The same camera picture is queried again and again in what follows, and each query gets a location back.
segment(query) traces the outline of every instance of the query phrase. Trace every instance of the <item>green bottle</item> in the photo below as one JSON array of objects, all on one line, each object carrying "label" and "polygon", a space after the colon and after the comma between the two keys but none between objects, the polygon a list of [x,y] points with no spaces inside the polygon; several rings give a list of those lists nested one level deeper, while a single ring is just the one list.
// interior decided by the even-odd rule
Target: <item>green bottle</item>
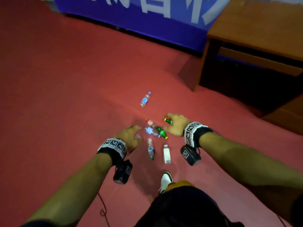
[{"label": "green bottle", "polygon": [[167,122],[168,124],[172,125],[172,120],[171,119],[165,118],[164,121]]},{"label": "green bottle", "polygon": [[168,137],[167,137],[165,131],[162,130],[162,128],[161,128],[160,126],[158,126],[158,127],[156,128],[156,130],[159,132],[159,134],[160,134],[163,138],[168,139]]}]

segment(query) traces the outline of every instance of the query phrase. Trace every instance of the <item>forearm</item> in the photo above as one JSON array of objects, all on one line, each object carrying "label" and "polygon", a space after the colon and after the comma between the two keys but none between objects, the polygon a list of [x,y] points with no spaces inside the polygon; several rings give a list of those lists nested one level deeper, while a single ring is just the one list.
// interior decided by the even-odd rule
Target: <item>forearm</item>
[{"label": "forearm", "polygon": [[47,219],[59,226],[78,222],[95,199],[109,169],[111,157],[95,155],[73,175],[27,222]]},{"label": "forearm", "polygon": [[303,175],[299,171],[255,149],[210,132],[200,137],[199,144],[221,168],[240,183],[303,188]]}]

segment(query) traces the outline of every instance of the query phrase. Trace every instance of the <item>cable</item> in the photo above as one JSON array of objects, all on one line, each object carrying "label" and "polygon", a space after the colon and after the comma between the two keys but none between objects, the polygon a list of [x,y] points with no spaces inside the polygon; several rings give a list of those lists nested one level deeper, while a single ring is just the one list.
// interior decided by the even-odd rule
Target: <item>cable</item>
[{"label": "cable", "polygon": [[101,199],[101,202],[103,203],[103,206],[104,206],[104,209],[105,209],[105,211],[104,211],[104,209],[101,209],[101,210],[100,210],[100,215],[101,215],[101,217],[105,217],[105,220],[106,220],[106,223],[107,223],[108,227],[111,227],[111,226],[109,225],[109,223],[108,223],[108,219],[107,219],[107,216],[106,216],[106,213],[107,213],[106,206],[105,206],[104,201],[103,201],[103,199],[101,198],[101,195],[100,195],[99,192],[98,192],[98,196],[99,196],[99,198]]},{"label": "cable", "polygon": [[276,215],[277,215],[278,219],[281,221],[282,225],[283,225],[284,227],[286,227],[286,225],[285,225],[284,222],[282,221],[281,217],[279,217],[278,214],[276,214]]}]

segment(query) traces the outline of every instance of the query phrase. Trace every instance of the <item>hand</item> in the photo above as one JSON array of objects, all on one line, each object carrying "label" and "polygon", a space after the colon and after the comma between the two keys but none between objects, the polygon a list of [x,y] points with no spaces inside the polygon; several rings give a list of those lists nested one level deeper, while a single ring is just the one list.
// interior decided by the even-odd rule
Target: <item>hand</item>
[{"label": "hand", "polygon": [[171,126],[165,126],[163,129],[172,135],[182,137],[184,136],[184,129],[190,123],[189,119],[179,114],[167,113],[165,117],[172,120]]},{"label": "hand", "polygon": [[136,132],[140,130],[141,127],[136,126],[128,126],[127,128],[124,128],[120,133],[116,134],[114,137],[116,139],[121,139],[126,143],[127,146],[127,152],[131,153],[141,142],[142,138],[135,139]]}]

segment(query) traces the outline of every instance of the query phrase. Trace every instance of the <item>wristband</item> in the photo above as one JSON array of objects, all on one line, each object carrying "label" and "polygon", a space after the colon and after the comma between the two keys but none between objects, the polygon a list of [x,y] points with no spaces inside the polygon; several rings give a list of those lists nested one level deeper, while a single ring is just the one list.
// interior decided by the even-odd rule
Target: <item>wristband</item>
[{"label": "wristband", "polygon": [[184,141],[191,147],[200,147],[199,138],[207,132],[213,132],[213,130],[199,122],[191,122],[184,129]]},{"label": "wristband", "polygon": [[112,165],[116,165],[119,160],[123,160],[127,153],[126,143],[120,139],[107,139],[105,143],[103,143],[98,151],[99,153],[108,154],[112,159]]}]

